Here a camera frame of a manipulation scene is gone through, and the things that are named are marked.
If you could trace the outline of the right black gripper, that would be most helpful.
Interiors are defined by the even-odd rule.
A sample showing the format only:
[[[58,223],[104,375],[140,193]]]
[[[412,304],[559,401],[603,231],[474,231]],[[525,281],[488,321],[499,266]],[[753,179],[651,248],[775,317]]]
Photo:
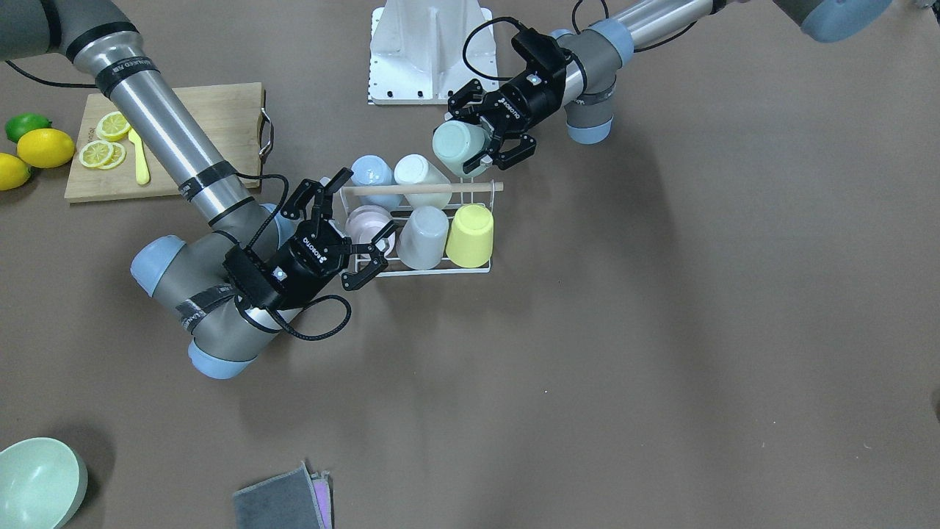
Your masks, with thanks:
[[[349,252],[341,247],[352,243],[333,225],[333,194],[338,193],[353,171],[340,168],[327,181],[303,179],[280,207],[286,220],[303,220],[295,234],[271,257],[263,260],[252,248],[238,245],[226,252],[223,267],[229,280],[249,306],[260,309],[303,309],[336,275],[349,264],[355,271],[341,275],[346,291],[356,291],[388,267],[395,248],[397,226],[394,221],[367,244],[352,244]]]

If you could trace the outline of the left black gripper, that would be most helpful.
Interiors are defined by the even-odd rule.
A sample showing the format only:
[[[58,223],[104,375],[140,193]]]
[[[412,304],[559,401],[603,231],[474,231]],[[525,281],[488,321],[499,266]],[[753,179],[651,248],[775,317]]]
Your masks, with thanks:
[[[534,28],[521,30],[511,44],[526,70],[496,90],[485,90],[480,79],[467,82],[450,95],[444,120],[491,127],[494,137],[519,138],[496,150],[485,133],[472,138],[461,160],[461,177],[477,177],[491,168],[507,170],[526,160],[535,153],[537,141],[524,133],[561,108],[570,53]]]

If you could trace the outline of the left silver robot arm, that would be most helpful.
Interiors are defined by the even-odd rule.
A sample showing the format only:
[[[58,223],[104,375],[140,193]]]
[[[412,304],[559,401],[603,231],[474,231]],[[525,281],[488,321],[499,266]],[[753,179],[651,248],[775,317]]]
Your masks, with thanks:
[[[535,153],[531,130],[561,109],[574,141],[604,140],[613,124],[617,72],[641,51],[678,39],[725,5],[640,1],[585,28],[549,34],[507,18],[516,28],[511,46],[526,67],[513,77],[498,77],[492,91],[483,87],[485,75],[476,73],[450,95],[447,120],[434,131],[434,154],[460,178],[491,167],[507,170]]]

